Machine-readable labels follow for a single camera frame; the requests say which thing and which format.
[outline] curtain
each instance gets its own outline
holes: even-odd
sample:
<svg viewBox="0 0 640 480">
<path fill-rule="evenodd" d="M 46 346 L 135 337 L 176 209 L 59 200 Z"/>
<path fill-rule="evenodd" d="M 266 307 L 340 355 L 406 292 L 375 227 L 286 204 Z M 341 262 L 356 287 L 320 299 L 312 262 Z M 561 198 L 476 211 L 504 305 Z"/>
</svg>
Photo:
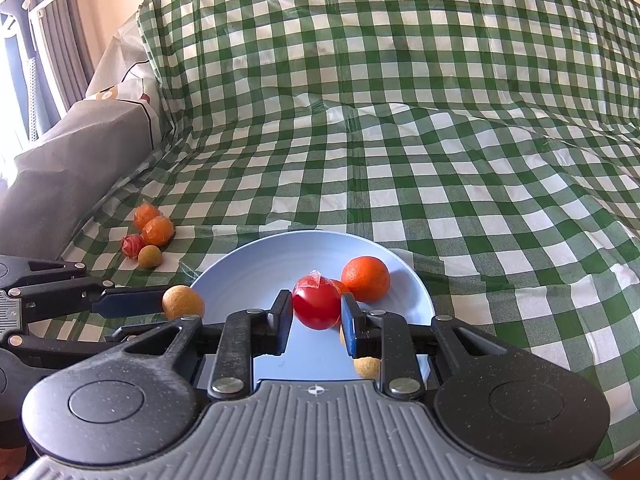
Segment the curtain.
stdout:
<svg viewBox="0 0 640 480">
<path fill-rule="evenodd" d="M 31 5 L 40 1 L 33 0 Z M 60 93 L 68 110 L 73 103 L 84 98 L 94 73 L 82 31 L 78 2 L 56 0 L 48 5 L 44 9 L 42 27 L 49 45 L 51 64 L 59 81 Z M 42 72 L 38 73 L 38 80 L 40 87 L 44 88 L 46 79 Z"/>
</svg>

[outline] silver screw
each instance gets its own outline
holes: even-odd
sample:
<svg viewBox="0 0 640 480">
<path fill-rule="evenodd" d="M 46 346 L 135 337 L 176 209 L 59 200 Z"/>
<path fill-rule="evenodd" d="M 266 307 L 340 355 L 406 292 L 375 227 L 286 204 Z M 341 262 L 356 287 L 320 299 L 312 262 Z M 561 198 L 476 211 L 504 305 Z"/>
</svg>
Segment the silver screw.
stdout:
<svg viewBox="0 0 640 480">
<path fill-rule="evenodd" d="M 411 377 L 400 377 L 391 381 L 389 388 L 393 394 L 409 395 L 420 389 L 420 383 Z"/>
<path fill-rule="evenodd" d="M 20 346 L 22 344 L 22 338 L 19 335 L 12 335 L 9 338 L 9 344 L 11 346 Z"/>
<path fill-rule="evenodd" d="M 217 394 L 236 394 L 244 388 L 244 383 L 236 377 L 222 377 L 211 385 Z"/>
</svg>

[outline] checkered cloth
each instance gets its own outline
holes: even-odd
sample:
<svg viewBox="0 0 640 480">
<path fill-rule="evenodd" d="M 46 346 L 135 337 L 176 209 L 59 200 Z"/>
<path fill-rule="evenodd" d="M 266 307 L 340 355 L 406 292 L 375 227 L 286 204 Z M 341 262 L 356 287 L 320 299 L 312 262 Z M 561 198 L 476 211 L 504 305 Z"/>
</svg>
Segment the checkered cloth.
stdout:
<svg viewBox="0 0 640 480">
<path fill-rule="evenodd" d="M 123 285 L 189 283 L 274 232 L 370 238 L 414 266 L 439 314 L 599 386 L 611 426 L 597 460 L 611 465 L 640 441 L 639 10 L 146 0 L 167 150 L 65 257 Z M 119 251 L 143 200 L 177 225 L 154 272 Z M 93 340 L 122 323 L 39 329 Z"/>
</svg>

